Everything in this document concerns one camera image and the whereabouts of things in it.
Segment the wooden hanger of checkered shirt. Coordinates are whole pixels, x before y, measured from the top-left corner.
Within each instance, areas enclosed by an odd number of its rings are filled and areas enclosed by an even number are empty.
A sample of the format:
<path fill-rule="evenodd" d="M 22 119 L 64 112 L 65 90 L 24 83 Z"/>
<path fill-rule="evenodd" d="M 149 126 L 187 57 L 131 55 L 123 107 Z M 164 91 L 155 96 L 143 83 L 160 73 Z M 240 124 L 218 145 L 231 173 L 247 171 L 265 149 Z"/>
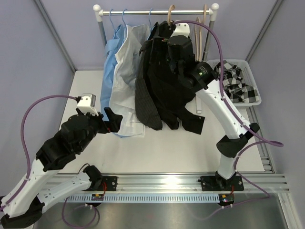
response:
<path fill-rule="evenodd" d="M 206 20 L 206 11 L 207 11 L 207 4 L 204 4 L 203 6 L 203 17 L 196 18 L 196 21 L 202 24 L 205 24 Z M 194 35 L 195 35 L 195 59 L 199 62 L 202 61 L 202 55 L 203 55 L 203 34 L 202 34 L 202 27 L 195 25 L 194 27 Z"/>

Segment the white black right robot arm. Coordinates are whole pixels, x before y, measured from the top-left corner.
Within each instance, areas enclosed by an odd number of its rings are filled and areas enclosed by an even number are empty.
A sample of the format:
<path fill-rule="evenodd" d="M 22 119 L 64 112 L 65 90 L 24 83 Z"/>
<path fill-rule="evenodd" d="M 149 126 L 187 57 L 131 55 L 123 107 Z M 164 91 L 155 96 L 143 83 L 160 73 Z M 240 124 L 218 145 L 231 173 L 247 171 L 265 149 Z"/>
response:
<path fill-rule="evenodd" d="M 238 153 L 245 149 L 249 139 L 260 127 L 243 118 L 224 94 L 223 84 L 217 73 L 208 63 L 195 60 L 191 45 L 191 40 L 183 35 L 169 39 L 154 38 L 150 64 L 164 62 L 178 84 L 201 98 L 222 125 L 225 136 L 216 144 L 221 158 L 214 183 L 220 189 L 227 189 L 236 176 Z"/>

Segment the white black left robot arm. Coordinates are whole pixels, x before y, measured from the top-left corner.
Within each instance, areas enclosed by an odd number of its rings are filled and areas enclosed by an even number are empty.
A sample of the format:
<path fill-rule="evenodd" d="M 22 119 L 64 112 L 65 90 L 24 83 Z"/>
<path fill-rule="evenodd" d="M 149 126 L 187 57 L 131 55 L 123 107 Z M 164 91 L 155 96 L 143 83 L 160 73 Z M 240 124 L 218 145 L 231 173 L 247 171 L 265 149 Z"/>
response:
<path fill-rule="evenodd" d="M 87 166 L 82 172 L 56 187 L 44 189 L 45 184 L 68 163 L 85 150 L 97 134 L 117 133 L 122 115 L 106 107 L 107 121 L 98 113 L 80 111 L 61 125 L 54 137 L 45 141 L 36 153 L 26 184 L 9 201 L 11 195 L 0 199 L 4 216 L 0 222 L 5 229 L 23 229 L 37 222 L 49 208 L 79 192 L 96 191 L 103 185 L 103 176 L 96 166 Z"/>

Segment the black white checkered shirt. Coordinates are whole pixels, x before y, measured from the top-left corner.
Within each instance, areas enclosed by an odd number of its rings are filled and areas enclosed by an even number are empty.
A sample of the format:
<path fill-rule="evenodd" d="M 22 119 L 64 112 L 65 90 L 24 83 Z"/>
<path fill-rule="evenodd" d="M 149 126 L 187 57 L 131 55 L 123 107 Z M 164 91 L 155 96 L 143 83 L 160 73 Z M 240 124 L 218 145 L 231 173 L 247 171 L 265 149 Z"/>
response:
<path fill-rule="evenodd" d="M 233 103 L 254 103 L 259 99 L 257 89 L 246 84 L 242 69 L 237 65 L 223 61 L 223 88 Z"/>

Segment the wooden hanger of black shirt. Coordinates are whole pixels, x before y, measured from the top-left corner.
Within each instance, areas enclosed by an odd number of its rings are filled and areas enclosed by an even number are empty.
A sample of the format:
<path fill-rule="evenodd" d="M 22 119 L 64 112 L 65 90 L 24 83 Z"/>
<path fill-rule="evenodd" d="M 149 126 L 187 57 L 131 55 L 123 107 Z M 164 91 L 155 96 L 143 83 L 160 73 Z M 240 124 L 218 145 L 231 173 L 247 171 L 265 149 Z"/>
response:
<path fill-rule="evenodd" d="M 171 24 L 171 22 L 172 22 L 172 20 L 171 20 L 171 13 L 172 13 L 172 11 L 175 9 L 175 5 L 174 4 L 172 4 L 170 7 L 169 7 L 169 9 L 168 9 L 168 13 L 167 13 L 167 23 L 168 23 L 168 25 L 170 25 Z"/>

